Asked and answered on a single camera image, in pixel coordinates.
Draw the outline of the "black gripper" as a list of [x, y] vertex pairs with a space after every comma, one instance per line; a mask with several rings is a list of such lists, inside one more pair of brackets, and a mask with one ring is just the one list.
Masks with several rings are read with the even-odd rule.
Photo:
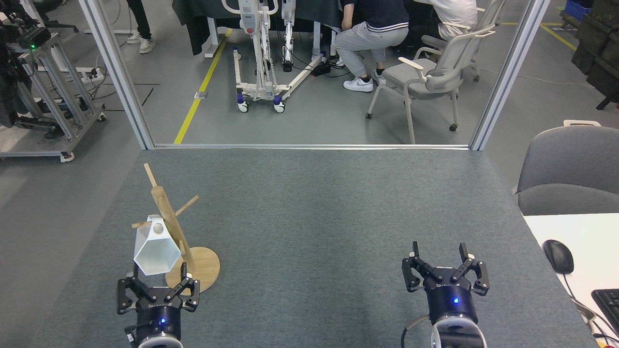
[[[195, 312], [199, 306], [200, 281], [194, 280], [182, 262], [180, 281], [172, 288], [150, 287], [139, 279], [139, 269], [117, 282], [117, 314], [136, 310], [137, 324], [131, 327], [132, 346], [181, 346], [181, 309]], [[186, 300], [181, 293], [190, 289]], [[136, 297], [127, 295], [131, 290]]]
[[[429, 320], [432, 324], [446, 317], [463, 317], [475, 324], [478, 323], [471, 289], [480, 296], [487, 295], [489, 278], [486, 263], [477, 260], [473, 254], [469, 253], [465, 243], [460, 243], [458, 251], [462, 264], [453, 272], [452, 281], [451, 276], [443, 275], [442, 282], [438, 282], [435, 268], [420, 258], [417, 241], [413, 241], [409, 257], [402, 260], [402, 272], [409, 293], [419, 290], [421, 282], [413, 275], [412, 269], [415, 269], [425, 280]], [[477, 276], [473, 285], [464, 277], [470, 270], [473, 270]]]

